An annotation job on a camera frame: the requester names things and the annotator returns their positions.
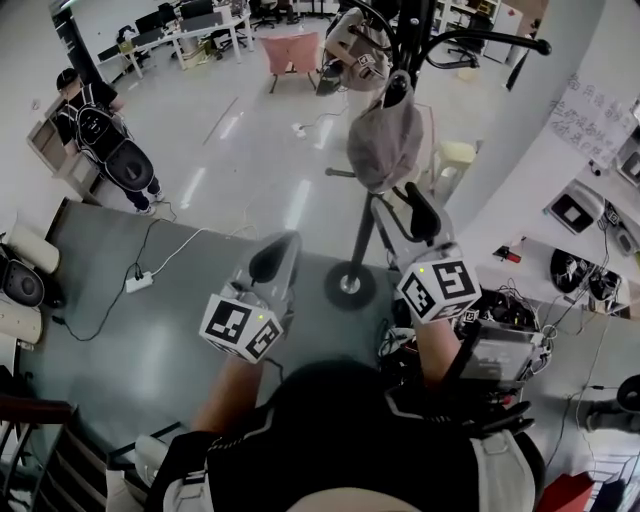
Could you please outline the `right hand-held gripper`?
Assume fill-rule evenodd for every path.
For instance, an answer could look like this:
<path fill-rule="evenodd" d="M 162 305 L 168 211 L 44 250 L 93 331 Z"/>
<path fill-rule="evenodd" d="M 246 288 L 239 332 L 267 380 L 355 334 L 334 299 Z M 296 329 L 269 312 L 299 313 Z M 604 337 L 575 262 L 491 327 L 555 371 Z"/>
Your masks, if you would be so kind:
<path fill-rule="evenodd" d="M 397 293 L 422 324 L 457 317 L 481 297 L 475 270 L 464 262 L 447 212 L 415 184 L 407 184 L 405 191 L 409 227 L 384 199 L 371 203 L 383 244 L 402 274 Z"/>

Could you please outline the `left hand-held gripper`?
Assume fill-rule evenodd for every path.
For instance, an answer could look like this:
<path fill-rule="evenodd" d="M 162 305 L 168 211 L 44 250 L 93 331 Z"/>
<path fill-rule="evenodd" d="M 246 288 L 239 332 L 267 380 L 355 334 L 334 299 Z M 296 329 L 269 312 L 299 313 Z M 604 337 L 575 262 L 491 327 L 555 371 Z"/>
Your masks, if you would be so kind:
<path fill-rule="evenodd" d="M 263 360 L 292 322 L 301 249 L 295 230 L 272 234 L 249 249 L 221 290 L 210 296 L 199 335 L 246 362 Z"/>

